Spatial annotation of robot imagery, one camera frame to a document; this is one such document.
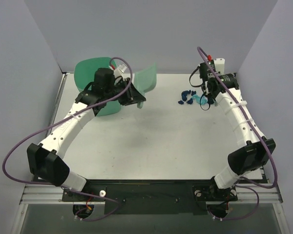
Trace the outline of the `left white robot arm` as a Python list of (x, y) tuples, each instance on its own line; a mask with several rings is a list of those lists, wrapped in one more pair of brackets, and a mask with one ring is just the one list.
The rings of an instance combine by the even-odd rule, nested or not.
[(64, 162), (64, 155), (80, 131), (110, 101), (122, 106), (140, 104), (146, 100), (132, 84), (110, 68), (99, 68), (94, 79), (78, 94), (65, 119), (39, 144), (30, 144), (27, 158), (31, 174), (54, 186), (73, 190), (81, 201), (90, 197), (86, 178), (73, 172)]

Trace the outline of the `green plastic dustpan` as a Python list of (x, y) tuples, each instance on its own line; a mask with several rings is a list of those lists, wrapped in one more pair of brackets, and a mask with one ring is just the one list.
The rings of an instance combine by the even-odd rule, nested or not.
[(157, 84), (157, 65), (156, 63), (151, 66), (135, 72), (133, 85), (139, 94), (145, 97), (145, 94), (152, 91)]

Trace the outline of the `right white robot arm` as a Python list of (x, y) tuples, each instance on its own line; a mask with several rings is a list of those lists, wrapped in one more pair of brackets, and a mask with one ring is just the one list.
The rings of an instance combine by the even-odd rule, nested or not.
[(208, 193), (211, 198), (220, 199), (239, 179), (258, 180), (260, 168), (267, 164), (276, 144), (272, 138), (266, 138), (252, 119), (236, 74), (222, 74), (223, 59), (203, 62), (198, 70), (203, 94), (209, 103), (217, 103), (222, 108), (238, 145), (237, 150), (228, 155), (226, 167), (211, 179)]

